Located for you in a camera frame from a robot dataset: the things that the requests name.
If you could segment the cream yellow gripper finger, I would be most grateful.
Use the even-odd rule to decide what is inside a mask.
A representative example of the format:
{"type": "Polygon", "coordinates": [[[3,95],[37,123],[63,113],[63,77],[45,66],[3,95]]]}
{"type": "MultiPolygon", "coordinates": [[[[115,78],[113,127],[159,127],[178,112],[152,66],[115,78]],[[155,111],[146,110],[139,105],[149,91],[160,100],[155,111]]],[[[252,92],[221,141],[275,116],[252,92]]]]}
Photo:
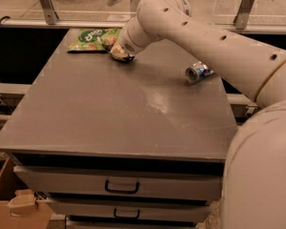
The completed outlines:
{"type": "Polygon", "coordinates": [[[112,45],[112,48],[110,50],[110,55],[117,60],[120,61],[129,61],[130,56],[125,52],[125,50],[119,45],[118,42],[115,42],[112,45]]]}

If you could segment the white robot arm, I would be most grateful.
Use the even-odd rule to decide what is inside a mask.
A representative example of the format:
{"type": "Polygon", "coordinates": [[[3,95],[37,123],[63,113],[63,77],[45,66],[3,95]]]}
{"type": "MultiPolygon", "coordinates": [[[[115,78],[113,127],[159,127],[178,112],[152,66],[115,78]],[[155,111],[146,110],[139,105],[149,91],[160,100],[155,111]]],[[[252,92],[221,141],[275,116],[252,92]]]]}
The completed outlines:
{"type": "Polygon", "coordinates": [[[187,0],[140,0],[111,52],[136,55],[161,39],[211,67],[260,109],[227,153],[222,229],[286,229],[286,51],[196,21],[187,0]]]}

